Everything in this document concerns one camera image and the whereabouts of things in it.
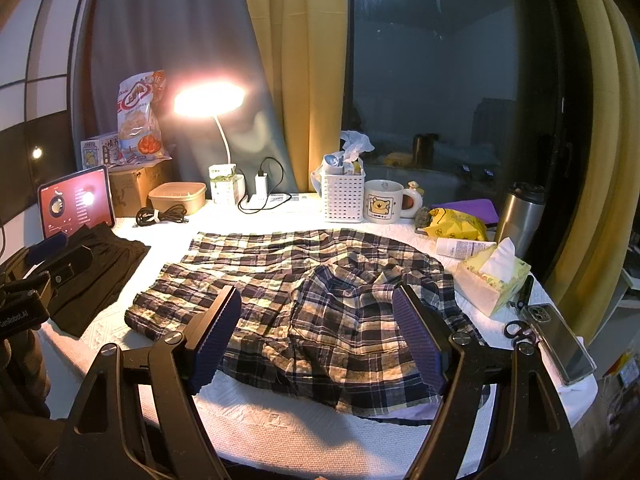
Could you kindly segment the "folded black garment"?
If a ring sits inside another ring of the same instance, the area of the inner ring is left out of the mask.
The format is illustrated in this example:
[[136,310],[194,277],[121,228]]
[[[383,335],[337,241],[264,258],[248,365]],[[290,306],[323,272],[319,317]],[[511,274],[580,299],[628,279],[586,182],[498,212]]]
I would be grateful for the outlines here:
[[[89,249],[91,257],[77,256],[80,269],[68,274],[63,264],[81,247]],[[64,249],[38,266],[38,272],[47,271],[52,278],[52,297],[32,322],[39,326],[50,318],[64,332],[80,337],[94,318],[118,299],[148,252],[145,244],[116,236],[104,223],[83,226]]]

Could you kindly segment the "smartphone in clear case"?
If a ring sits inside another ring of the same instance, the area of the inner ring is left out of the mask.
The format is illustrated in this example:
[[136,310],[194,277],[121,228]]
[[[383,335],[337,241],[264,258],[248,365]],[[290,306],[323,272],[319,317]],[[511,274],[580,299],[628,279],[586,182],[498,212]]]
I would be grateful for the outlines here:
[[520,317],[532,326],[547,349],[564,385],[580,382],[596,370],[596,363],[585,345],[553,304],[529,304],[521,308]]

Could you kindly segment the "black scissors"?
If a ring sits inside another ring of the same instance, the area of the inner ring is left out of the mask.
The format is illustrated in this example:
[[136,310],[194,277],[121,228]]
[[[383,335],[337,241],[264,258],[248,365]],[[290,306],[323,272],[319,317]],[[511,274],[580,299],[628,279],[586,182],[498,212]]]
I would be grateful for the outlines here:
[[[534,277],[533,275],[529,275],[525,279],[522,288],[518,292],[518,298],[516,298],[514,302],[514,309],[517,314],[520,314],[529,304],[533,286]],[[537,343],[537,336],[532,326],[522,320],[514,320],[506,324],[503,329],[503,335],[511,341],[513,348],[516,348],[519,344],[531,344],[534,346]]]

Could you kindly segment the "cardboard box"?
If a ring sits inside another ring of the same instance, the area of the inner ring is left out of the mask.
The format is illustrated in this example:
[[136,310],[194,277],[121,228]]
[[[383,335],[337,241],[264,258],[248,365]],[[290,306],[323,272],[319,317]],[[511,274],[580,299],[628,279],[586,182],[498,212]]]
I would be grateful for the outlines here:
[[148,206],[149,192],[174,180],[174,173],[171,159],[108,170],[115,217],[134,217],[141,208]]

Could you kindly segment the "small illustrated box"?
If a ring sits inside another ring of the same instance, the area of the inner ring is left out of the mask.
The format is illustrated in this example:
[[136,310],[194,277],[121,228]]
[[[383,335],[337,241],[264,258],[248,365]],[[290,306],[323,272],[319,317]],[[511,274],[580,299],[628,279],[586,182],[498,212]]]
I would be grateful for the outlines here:
[[80,142],[82,168],[113,167],[124,163],[116,131],[99,134]]

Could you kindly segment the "brown plastic food container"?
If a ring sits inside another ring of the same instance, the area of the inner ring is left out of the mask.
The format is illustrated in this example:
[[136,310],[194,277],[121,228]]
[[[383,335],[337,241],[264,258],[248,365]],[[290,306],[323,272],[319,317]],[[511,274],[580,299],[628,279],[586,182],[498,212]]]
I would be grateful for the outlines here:
[[182,205],[186,214],[195,214],[205,205],[206,185],[202,182],[166,182],[149,192],[149,200],[158,211]]

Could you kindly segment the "white milk carton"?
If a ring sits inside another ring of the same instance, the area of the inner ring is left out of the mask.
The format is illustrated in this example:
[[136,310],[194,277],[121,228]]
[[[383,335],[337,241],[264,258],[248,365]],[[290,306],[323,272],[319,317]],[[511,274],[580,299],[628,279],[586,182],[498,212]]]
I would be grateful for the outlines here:
[[210,194],[212,201],[219,206],[235,206],[238,203],[236,192],[235,164],[216,164],[208,167]]

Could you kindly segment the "steel thermos bottle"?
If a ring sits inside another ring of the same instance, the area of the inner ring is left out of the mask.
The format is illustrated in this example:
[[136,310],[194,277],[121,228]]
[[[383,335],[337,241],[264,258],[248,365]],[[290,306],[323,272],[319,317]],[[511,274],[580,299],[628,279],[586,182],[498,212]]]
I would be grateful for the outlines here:
[[510,238],[515,255],[525,254],[541,222],[546,206],[544,188],[526,182],[514,182],[506,194],[496,231],[496,242]]

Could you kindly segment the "yellow snack bag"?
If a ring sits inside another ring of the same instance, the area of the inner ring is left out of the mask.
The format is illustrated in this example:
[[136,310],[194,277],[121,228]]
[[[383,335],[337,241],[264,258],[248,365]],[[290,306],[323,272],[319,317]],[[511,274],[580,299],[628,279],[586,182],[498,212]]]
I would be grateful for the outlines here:
[[430,237],[487,242],[485,223],[462,211],[434,208],[428,212],[431,222],[423,231]]

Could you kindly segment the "white power strip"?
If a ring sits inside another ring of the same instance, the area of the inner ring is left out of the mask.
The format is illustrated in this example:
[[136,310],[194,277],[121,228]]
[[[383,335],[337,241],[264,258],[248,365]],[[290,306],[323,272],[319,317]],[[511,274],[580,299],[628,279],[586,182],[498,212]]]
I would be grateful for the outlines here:
[[287,203],[300,203],[307,200],[318,200],[317,193],[272,193],[269,195],[252,195],[244,198],[240,206],[247,211],[273,210]]

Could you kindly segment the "white usb charger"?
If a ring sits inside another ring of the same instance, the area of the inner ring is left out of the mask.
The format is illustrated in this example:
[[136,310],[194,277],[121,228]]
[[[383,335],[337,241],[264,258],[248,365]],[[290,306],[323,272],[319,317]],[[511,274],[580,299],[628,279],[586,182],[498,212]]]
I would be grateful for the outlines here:
[[255,176],[255,195],[261,200],[268,196],[268,176],[264,172],[258,172]]

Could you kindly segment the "grey curtain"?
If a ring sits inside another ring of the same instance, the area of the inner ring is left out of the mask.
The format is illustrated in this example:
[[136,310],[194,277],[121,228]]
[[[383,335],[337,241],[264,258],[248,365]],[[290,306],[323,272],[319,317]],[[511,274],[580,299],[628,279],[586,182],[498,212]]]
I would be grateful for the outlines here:
[[[281,190],[297,185],[272,102],[246,0],[90,0],[78,136],[116,130],[118,86],[162,70],[167,87],[156,116],[177,179],[208,179],[208,168],[235,162],[248,178],[265,170]],[[219,120],[190,120],[172,111],[175,95],[201,81],[230,80],[243,105]]]

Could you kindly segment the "yellow curtain left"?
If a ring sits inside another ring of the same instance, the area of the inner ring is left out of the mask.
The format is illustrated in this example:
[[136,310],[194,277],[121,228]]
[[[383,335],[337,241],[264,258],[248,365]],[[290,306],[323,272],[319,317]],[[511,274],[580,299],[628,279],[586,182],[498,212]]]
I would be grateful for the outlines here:
[[348,0],[246,0],[295,182],[340,143]]

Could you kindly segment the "yellow curtain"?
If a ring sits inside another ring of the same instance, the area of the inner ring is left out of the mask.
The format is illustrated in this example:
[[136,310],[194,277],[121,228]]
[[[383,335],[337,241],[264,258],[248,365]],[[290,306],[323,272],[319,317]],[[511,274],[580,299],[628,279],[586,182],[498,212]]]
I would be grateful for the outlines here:
[[626,257],[639,198],[639,61],[614,0],[577,0],[592,70],[586,180],[546,289],[573,332],[598,331]]
[[295,182],[340,143],[348,0],[246,0]]

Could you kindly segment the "yellow curtain right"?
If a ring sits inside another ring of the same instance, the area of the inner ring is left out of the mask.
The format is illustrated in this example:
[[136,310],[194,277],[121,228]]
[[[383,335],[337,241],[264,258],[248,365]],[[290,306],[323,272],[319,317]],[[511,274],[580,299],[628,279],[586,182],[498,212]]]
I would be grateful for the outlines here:
[[546,289],[573,332],[598,331],[626,257],[639,198],[639,61],[614,0],[577,0],[592,70],[586,180]]

